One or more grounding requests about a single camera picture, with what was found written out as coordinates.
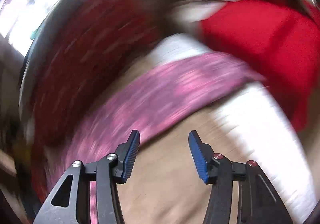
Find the plain red cloth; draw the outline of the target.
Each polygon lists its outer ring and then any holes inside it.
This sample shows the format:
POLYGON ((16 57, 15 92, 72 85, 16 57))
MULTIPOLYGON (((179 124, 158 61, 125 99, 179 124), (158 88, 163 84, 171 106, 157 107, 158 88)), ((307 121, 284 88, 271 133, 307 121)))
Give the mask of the plain red cloth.
POLYGON ((319 11, 306 16, 283 3, 241 0, 201 21, 204 43, 245 61, 296 131, 307 121, 308 99, 319 78, 319 11))

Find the white cloth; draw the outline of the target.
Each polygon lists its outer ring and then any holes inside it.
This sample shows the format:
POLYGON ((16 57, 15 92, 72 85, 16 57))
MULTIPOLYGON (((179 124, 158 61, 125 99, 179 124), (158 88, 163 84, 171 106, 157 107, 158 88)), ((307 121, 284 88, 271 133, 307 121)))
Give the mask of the white cloth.
POLYGON ((198 178, 187 134, 197 130, 215 151, 230 160, 255 160, 266 173, 294 223, 303 223, 316 206, 316 193, 302 145, 284 113, 259 82, 250 82, 225 100, 215 102, 181 121, 154 144, 164 149, 161 159, 171 169, 178 157, 188 171, 176 186, 164 183, 153 223, 201 223, 210 188, 198 178))

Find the purple pink floral garment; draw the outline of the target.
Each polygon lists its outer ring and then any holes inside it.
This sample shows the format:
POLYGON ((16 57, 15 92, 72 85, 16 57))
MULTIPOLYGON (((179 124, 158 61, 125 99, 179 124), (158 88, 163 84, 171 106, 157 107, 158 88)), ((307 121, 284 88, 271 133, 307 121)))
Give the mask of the purple pink floral garment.
POLYGON ((84 117, 49 162, 52 189, 74 160, 98 161, 140 134, 141 150, 120 158, 120 188, 127 223, 200 223, 210 188, 197 178, 188 132, 169 129, 196 111, 262 77, 246 63, 209 53, 153 68, 84 117))

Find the red patterned pillow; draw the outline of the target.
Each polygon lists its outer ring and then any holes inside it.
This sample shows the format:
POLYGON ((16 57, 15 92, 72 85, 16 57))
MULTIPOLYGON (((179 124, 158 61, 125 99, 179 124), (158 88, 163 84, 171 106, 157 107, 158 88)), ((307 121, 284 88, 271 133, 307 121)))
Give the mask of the red patterned pillow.
POLYGON ((31 96, 31 185, 41 201, 48 193, 44 147, 63 141, 129 56, 158 39, 155 23, 136 0, 83 0, 59 30, 31 96))

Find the beige fleece blanket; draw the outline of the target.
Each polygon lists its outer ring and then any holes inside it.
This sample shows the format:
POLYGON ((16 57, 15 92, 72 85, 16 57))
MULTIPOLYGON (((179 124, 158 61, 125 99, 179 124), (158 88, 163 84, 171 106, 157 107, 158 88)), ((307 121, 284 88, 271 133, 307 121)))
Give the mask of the beige fleece blanket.
POLYGON ((114 151, 132 130, 140 132, 142 148, 129 184, 120 189, 128 223, 153 223, 161 175, 169 172, 176 187, 188 167, 180 157, 168 169, 161 159, 164 149, 154 144, 175 125, 212 102, 236 91, 249 79, 250 70, 226 55, 203 54, 162 66, 139 60, 116 80, 99 111, 96 158, 114 151))

